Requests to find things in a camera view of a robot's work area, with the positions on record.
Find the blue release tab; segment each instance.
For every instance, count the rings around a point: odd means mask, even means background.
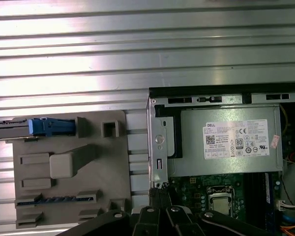
[[[28,120],[29,134],[51,137],[54,135],[75,135],[75,121],[56,118],[34,118]]]

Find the power supply label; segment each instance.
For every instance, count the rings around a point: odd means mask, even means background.
[[[203,141],[205,159],[270,155],[266,119],[208,122]]]

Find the ribbed metal surface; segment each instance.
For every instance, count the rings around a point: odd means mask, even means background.
[[[295,81],[295,0],[0,1],[0,119],[125,110],[136,206],[148,87],[282,81]],[[0,142],[0,234],[15,227],[12,170]]]

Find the yellow wire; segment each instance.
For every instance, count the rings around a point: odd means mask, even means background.
[[[290,230],[290,229],[294,229],[295,226],[281,226],[281,228],[286,229],[286,230]]]
[[[283,112],[283,115],[285,117],[285,127],[282,131],[282,135],[285,135],[286,131],[287,131],[287,127],[288,127],[288,124],[289,124],[289,119],[287,117],[287,113],[285,111],[285,109],[283,108],[283,106],[281,104],[279,104],[280,108],[281,108],[281,111]]]

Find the barcode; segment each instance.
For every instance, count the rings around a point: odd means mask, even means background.
[[[206,144],[215,144],[215,136],[206,135]]]

